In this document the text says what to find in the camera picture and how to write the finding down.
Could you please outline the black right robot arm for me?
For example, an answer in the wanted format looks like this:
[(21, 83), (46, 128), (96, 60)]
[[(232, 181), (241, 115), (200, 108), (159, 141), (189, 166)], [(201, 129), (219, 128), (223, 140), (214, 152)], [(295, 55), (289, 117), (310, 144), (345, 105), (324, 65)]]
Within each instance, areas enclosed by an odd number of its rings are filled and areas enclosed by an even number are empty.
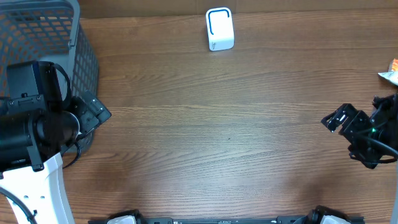
[(368, 169), (397, 162), (397, 94), (373, 98), (369, 116), (343, 103), (321, 119), (330, 132), (338, 131), (348, 142), (349, 157)]

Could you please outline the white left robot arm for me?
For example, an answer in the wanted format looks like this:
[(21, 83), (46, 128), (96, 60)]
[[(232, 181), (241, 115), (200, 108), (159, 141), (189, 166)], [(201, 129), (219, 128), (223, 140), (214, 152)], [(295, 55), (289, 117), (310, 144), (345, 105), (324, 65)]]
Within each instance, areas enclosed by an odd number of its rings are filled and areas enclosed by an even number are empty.
[(1, 115), (1, 195), (18, 223), (74, 223), (63, 181), (63, 155), (111, 117), (91, 91), (74, 96), (57, 63), (7, 68), (11, 95)]

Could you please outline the white tube gold cap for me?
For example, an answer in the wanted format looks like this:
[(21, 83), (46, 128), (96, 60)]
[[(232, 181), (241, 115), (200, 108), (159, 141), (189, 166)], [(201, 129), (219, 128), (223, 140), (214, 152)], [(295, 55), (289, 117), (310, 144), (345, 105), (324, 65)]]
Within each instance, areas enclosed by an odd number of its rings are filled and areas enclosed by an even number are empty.
[(393, 85), (398, 85), (398, 72), (392, 71), (392, 72), (380, 72), (378, 75)]

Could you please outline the orange small snack pack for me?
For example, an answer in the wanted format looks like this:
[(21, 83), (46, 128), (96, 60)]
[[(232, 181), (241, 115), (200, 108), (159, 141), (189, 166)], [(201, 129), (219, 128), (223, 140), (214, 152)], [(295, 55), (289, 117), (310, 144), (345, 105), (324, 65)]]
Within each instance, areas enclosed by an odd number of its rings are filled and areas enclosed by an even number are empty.
[(389, 72), (397, 72), (398, 71), (398, 59), (393, 59), (391, 63), (389, 64), (388, 68)]

